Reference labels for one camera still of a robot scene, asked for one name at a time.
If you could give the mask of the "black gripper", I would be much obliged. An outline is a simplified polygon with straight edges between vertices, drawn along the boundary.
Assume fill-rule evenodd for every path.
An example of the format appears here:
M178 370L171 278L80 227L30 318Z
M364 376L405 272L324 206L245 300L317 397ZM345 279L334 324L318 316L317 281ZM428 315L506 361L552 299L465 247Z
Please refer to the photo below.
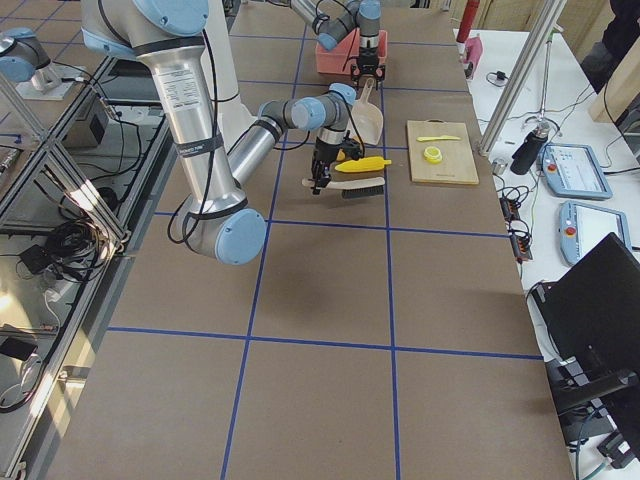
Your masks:
M348 131L320 130L312 156L312 194L319 195L330 183L330 165L343 152L348 158L358 160L363 157L363 145L349 137Z
M373 79L379 86L384 82L386 65L382 64L378 55L378 48L360 47L354 63L350 66L350 79L355 86L359 86L361 79Z

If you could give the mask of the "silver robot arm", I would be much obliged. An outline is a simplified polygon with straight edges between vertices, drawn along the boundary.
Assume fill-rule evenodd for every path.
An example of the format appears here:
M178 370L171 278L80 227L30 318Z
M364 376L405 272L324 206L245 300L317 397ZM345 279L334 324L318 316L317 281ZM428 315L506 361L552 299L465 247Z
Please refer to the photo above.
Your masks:
M380 60L381 5L379 1L348 1L338 5L342 13L331 18L320 9L320 1L287 1L316 34L317 41L327 51L334 50L349 34L359 31L358 54L350 70L351 80L358 85L363 76L375 80L376 88L385 80L386 67Z
M334 83L319 96L267 102L243 126L241 101L220 102L237 86L221 2L84 1L81 15L89 49L151 73L191 189L168 227L172 242L228 265L254 259L267 227L242 185L289 130L318 133L307 185L329 185L348 139L352 87Z

